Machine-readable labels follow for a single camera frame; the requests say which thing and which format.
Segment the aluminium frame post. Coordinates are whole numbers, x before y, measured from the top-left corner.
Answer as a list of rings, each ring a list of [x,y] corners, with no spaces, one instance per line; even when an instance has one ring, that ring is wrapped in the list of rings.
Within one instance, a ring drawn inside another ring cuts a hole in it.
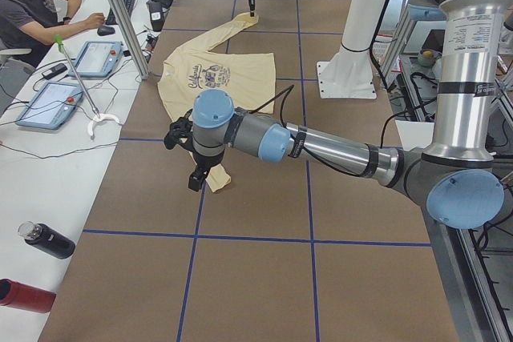
[[[124,5],[124,1],[108,0],[108,2],[113,10],[124,42],[131,52],[131,57],[135,63],[137,71],[139,72],[139,76],[142,80],[146,80],[149,75],[148,65],[146,58],[143,55],[143,49],[139,45],[137,35],[131,23],[131,18]]]

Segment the reacher stick with white hook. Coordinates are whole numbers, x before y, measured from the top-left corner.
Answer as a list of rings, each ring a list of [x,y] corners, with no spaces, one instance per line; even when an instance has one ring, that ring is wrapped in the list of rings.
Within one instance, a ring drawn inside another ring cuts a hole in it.
[[[118,125],[121,125],[121,122],[119,118],[116,115],[108,114],[108,113],[101,113],[99,111],[99,108],[95,105],[87,87],[85,86],[82,78],[80,77],[78,71],[75,68],[75,65],[70,57],[70,55],[67,53],[67,50],[64,47],[63,39],[62,37],[57,34],[54,36],[54,40],[58,45],[59,52],[62,53],[72,71],[72,74],[74,75],[76,81],[79,84],[79,87],[81,91],[83,92],[83,96],[89,103],[93,114],[93,117],[90,119],[90,122],[87,124],[87,133],[90,136],[90,139],[93,140],[95,138],[95,127],[98,123],[101,123],[103,121],[114,121]]]

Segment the red bottle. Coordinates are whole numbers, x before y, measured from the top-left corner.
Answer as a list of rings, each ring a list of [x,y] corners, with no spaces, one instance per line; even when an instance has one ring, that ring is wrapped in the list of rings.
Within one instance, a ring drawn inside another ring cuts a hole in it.
[[[48,313],[56,294],[9,279],[1,279],[1,305],[29,312]]]

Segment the lower teach pendant tablet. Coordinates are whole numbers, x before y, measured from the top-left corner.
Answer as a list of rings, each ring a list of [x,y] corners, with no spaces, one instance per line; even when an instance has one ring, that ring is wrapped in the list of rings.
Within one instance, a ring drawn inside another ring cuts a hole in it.
[[[17,117],[15,124],[43,130],[59,129],[83,98],[82,87],[71,82],[46,82]]]

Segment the black computer mouse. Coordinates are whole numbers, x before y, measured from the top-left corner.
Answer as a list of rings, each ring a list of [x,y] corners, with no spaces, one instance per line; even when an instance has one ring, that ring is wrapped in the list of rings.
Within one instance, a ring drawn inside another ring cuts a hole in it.
[[[97,29],[98,36],[108,36],[115,33],[115,28],[112,26],[102,25]]]

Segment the upper teach pendant tablet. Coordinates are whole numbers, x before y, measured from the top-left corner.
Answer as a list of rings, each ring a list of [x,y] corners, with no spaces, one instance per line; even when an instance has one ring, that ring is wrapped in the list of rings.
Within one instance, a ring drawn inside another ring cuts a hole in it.
[[[115,69],[122,54],[121,41],[87,41],[74,61],[74,68],[81,78],[104,78]]]

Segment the seated person in grey shirt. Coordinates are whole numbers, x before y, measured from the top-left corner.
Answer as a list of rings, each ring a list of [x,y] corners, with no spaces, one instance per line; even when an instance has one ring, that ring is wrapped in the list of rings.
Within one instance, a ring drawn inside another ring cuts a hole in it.
[[[63,39],[86,30],[100,28],[105,22],[102,13],[72,22],[82,0],[1,0],[1,41],[8,49],[29,49],[18,59],[38,67],[55,36]]]

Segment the black water bottle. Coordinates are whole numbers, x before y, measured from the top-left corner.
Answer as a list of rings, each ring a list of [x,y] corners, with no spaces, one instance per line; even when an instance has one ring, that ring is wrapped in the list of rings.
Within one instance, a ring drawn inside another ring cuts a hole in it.
[[[18,227],[18,234],[24,242],[57,259],[72,256],[75,243],[44,223],[26,221]]]

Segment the teach pendant tablet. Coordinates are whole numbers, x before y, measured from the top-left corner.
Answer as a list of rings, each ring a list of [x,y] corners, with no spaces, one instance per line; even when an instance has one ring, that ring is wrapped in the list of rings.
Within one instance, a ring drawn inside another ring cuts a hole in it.
[[[46,82],[17,117],[15,124],[43,130],[59,129],[83,98],[82,87],[71,82]]]
[[[121,41],[87,41],[74,61],[74,68],[81,78],[104,78],[115,69],[122,54]]]

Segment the cream long-sleeve printed shirt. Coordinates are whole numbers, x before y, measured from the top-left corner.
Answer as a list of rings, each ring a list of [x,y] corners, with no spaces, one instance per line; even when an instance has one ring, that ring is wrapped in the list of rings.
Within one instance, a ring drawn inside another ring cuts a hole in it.
[[[256,15],[239,14],[182,44],[164,60],[158,92],[172,123],[184,116],[192,121],[192,159],[195,152],[224,155],[226,147],[258,156],[262,140],[280,134],[279,124],[269,117],[276,82],[273,54],[214,52],[257,22]],[[204,184],[218,191],[230,181],[219,164],[210,169]]]

